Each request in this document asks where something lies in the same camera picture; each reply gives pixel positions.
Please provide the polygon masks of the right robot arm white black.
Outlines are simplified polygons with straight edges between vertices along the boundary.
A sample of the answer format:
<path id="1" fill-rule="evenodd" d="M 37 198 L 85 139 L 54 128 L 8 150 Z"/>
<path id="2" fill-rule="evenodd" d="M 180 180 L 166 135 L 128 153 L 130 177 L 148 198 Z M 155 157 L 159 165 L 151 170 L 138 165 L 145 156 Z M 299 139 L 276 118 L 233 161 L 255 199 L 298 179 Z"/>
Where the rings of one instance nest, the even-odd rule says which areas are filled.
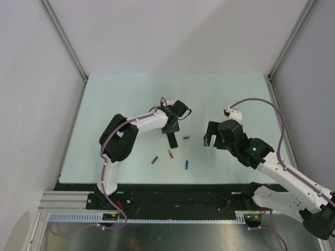
<path id="1" fill-rule="evenodd" d="M 215 136 L 214 147 L 227 150 L 242 165 L 272 178 L 285 191 L 277 192 L 264 185 L 252 184 L 252 191 L 241 197 L 242 205 L 273 209 L 302 223 L 315 237 L 328 240 L 334 236 L 334 193 L 316 184 L 284 161 L 274 149 L 258 138 L 249 138 L 242 125 L 232 119 L 210 121 L 204 135 L 204 146 Z"/>

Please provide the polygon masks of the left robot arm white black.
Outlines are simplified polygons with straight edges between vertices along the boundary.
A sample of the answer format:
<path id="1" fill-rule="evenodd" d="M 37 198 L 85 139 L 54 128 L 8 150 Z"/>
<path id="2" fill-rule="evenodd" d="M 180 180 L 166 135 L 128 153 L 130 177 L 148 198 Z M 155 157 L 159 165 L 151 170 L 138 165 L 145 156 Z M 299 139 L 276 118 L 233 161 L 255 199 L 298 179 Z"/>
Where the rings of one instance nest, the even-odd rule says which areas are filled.
<path id="1" fill-rule="evenodd" d="M 117 180 L 123 161 L 130 155 L 137 136 L 160 129 L 167 136 L 171 149 L 178 147 L 175 133 L 179 132 L 179 121 L 184 120 L 192 110 L 182 101 L 160 99 L 160 105 L 147 113 L 135 117 L 116 114 L 99 138 L 100 157 L 104 160 L 100 181 L 94 193 L 97 202 L 104 209 L 115 205 Z"/>

